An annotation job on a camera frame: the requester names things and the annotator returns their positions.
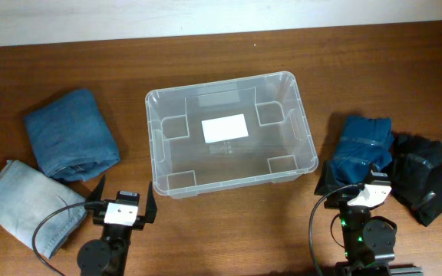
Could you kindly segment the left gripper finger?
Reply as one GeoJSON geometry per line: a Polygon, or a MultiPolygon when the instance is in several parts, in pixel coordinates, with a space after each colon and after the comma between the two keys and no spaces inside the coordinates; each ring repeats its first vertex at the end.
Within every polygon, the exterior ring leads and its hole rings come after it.
{"type": "Polygon", "coordinates": [[[87,197],[86,202],[99,202],[101,201],[101,196],[104,190],[104,184],[106,181],[106,176],[102,176],[100,182],[93,189],[91,194],[87,197]]]}
{"type": "Polygon", "coordinates": [[[157,204],[153,193],[153,183],[150,182],[147,191],[147,203],[144,213],[144,221],[153,224],[157,215],[157,204]]]}

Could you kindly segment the teal garment with tape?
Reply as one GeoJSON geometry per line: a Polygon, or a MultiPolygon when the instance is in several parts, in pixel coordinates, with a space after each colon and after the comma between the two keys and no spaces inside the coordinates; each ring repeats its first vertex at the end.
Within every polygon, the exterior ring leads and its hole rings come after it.
{"type": "Polygon", "coordinates": [[[371,164],[381,171],[391,163],[390,148],[394,142],[391,126],[390,118],[347,118],[330,162],[338,182],[359,183],[368,174],[371,164]]]}

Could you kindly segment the black garment large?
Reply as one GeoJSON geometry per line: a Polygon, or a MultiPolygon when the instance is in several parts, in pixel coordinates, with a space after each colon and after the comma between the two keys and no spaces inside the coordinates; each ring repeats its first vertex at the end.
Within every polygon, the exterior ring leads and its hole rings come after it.
{"type": "Polygon", "coordinates": [[[428,226],[442,214],[442,143],[432,141],[434,152],[430,161],[434,164],[425,187],[422,190],[395,191],[392,194],[400,203],[409,208],[412,215],[423,226],[428,226]]]}

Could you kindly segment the dark blue jeans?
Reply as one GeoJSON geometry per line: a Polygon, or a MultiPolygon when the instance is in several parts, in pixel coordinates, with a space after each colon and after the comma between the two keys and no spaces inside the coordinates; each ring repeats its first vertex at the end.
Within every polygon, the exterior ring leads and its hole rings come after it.
{"type": "Polygon", "coordinates": [[[70,92],[24,118],[38,168],[49,178],[88,181],[120,162],[120,152],[88,89],[70,92]]]}

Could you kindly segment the black garment small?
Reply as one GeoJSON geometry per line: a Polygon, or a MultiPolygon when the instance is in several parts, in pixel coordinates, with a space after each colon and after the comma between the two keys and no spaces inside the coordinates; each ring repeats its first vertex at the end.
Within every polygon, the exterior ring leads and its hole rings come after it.
{"type": "Polygon", "coordinates": [[[405,133],[397,133],[394,138],[392,162],[384,169],[391,178],[394,190],[422,190],[434,168],[430,161],[430,155],[434,152],[433,142],[405,133]]]}

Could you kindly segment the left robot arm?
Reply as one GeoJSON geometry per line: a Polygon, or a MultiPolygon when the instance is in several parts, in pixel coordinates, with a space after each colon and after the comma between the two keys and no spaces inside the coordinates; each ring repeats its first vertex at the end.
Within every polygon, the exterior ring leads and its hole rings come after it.
{"type": "Polygon", "coordinates": [[[92,214],[94,225],[102,227],[101,237],[85,243],[77,256],[82,275],[123,275],[134,231],[143,230],[155,221],[157,204],[153,184],[148,185],[145,213],[140,214],[140,194],[120,190],[116,199],[103,200],[103,177],[86,198],[85,209],[92,214]]]}

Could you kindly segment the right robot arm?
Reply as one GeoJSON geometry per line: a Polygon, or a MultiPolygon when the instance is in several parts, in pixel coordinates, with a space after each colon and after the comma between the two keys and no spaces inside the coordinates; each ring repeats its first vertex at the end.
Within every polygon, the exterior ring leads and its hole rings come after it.
{"type": "Polygon", "coordinates": [[[329,160],[324,162],[322,174],[315,189],[320,197],[312,209],[308,224],[308,243],[317,275],[362,276],[420,276],[423,269],[413,265],[392,267],[397,225],[382,216],[373,216],[371,210],[382,205],[391,192],[387,174],[371,164],[363,182],[340,185],[329,160]],[[332,268],[321,268],[315,256],[312,228],[320,205],[337,209],[340,220],[345,261],[332,268]]]}

